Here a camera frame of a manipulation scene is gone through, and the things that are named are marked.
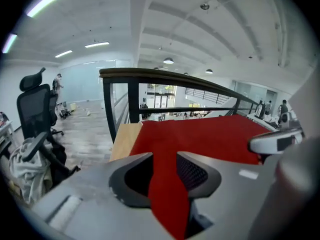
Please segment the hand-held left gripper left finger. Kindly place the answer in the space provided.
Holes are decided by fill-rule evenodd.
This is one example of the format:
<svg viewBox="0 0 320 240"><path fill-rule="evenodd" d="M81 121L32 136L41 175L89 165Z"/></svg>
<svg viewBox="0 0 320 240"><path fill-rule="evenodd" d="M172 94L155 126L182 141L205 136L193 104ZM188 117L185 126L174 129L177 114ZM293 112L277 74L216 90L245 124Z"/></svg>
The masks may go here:
<svg viewBox="0 0 320 240"><path fill-rule="evenodd" d="M172 240L150 208L129 207L117 188L124 182L112 174L152 158L151 153L128 156L76 172L32 208L51 230L75 240Z"/></svg>

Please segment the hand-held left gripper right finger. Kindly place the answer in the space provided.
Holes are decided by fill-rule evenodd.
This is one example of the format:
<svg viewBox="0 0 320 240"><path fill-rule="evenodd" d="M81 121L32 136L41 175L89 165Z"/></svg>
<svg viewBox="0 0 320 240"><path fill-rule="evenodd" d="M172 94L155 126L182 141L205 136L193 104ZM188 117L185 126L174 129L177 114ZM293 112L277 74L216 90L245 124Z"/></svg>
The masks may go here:
<svg viewBox="0 0 320 240"><path fill-rule="evenodd" d="M190 201L187 240L249 240L275 180L275 156L253 165L180 151L176 171Z"/></svg>

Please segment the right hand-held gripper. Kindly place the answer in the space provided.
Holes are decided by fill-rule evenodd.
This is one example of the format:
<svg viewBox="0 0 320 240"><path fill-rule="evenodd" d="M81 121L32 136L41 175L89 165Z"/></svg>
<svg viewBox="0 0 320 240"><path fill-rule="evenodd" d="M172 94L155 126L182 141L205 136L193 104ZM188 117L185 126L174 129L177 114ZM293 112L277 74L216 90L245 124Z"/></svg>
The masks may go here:
<svg viewBox="0 0 320 240"><path fill-rule="evenodd" d="M282 154L286 148L300 144L303 139L301 128L286 128L252 137L247 142L247 149L260 155Z"/></svg>

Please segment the red tablecloth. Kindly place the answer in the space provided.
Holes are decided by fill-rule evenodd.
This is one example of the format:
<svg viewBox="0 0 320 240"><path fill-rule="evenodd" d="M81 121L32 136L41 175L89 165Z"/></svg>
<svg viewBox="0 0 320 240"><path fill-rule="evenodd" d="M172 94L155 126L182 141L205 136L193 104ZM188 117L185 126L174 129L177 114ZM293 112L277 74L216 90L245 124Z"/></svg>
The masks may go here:
<svg viewBox="0 0 320 240"><path fill-rule="evenodd" d="M248 151L247 143L267 132L265 127L238 114L143 122L130 155L153 153L153 176L148 190L151 210L173 238L184 240L190 204L177 175L177 152L257 165L259 159Z"/></svg>

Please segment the white table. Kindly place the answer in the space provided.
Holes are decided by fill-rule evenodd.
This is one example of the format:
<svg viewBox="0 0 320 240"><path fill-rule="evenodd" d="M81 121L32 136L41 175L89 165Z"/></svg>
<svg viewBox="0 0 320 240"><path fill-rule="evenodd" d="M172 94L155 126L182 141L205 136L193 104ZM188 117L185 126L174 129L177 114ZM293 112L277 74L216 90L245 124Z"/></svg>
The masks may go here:
<svg viewBox="0 0 320 240"><path fill-rule="evenodd" d="M268 124L266 121L264 121L263 119L259 119L258 117L255 117L254 113L248 114L246 116L248 119L252 120L253 122L257 123L258 125L268 129L269 131L272 132L276 132L278 131L276 128L274 128L273 126L271 126L270 124Z"/></svg>

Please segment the crumpled grey cloth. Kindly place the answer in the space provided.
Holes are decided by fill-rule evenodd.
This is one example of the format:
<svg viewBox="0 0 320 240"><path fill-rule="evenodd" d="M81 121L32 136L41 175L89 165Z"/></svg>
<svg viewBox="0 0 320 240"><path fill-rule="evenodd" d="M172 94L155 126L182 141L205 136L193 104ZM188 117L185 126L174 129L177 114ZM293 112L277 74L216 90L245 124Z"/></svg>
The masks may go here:
<svg viewBox="0 0 320 240"><path fill-rule="evenodd" d="M51 163L40 153L35 152L29 161L23 161L33 138L25 139L9 158L9 171L17 180L23 200L30 206L39 201L53 187Z"/></svg>

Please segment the black mesh office chair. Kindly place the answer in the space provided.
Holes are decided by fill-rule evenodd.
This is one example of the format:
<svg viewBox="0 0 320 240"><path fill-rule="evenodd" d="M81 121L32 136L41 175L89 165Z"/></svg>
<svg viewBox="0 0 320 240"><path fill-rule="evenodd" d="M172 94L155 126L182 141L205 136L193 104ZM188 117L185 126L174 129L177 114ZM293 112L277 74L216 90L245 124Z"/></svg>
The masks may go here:
<svg viewBox="0 0 320 240"><path fill-rule="evenodd" d="M43 142L39 151L46 161L50 162L50 171L53 186L78 172L80 168L75 166L69 169L65 166L67 154L65 147L53 137L51 133L50 98L51 90L48 84L42 83L43 67L39 72L22 78L19 88L22 93L18 96L16 105L22 128L23 137L36 138L44 133L44 141L48 141L52 148L45 147Z"/></svg>

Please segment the white desk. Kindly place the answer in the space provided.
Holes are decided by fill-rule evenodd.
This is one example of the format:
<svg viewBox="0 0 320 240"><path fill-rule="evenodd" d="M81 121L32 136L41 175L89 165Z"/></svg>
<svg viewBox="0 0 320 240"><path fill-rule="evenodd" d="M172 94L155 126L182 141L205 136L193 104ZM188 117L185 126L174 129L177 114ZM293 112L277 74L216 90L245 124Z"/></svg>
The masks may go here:
<svg viewBox="0 0 320 240"><path fill-rule="evenodd" d="M4 121L3 125L0 126L0 144L3 141L9 141L14 145L16 144L15 132L11 120Z"/></svg>

